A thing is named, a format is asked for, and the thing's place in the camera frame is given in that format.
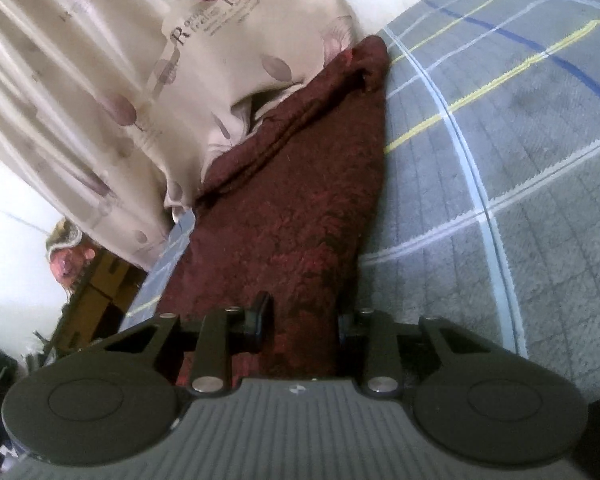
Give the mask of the dark red fuzzy garment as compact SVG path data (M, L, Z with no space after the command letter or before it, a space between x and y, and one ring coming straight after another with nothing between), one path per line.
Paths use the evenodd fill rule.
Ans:
M234 357L235 379L332 371L384 183L389 64L385 41L365 38L212 162L158 311L199 321L267 292L273 335L259 354Z

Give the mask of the cluttered shelf with toys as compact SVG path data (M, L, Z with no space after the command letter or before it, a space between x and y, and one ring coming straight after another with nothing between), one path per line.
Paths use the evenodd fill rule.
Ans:
M146 272L96 244L68 219L60 220L45 242L50 273L67 294L60 319L43 339L41 353L31 358L42 363L52 352L62 358L96 339L117 333ZM9 436L2 426L2 404L8 390L27 370L0 349L0 447ZM0 472L5 457L0 453Z

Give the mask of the grey plaid bed sheet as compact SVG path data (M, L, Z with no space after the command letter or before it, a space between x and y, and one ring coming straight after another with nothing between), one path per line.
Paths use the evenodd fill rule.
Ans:
M348 311L442 316L600 400L600 0L420 0L375 36L384 183ZM126 326L163 314L195 223Z

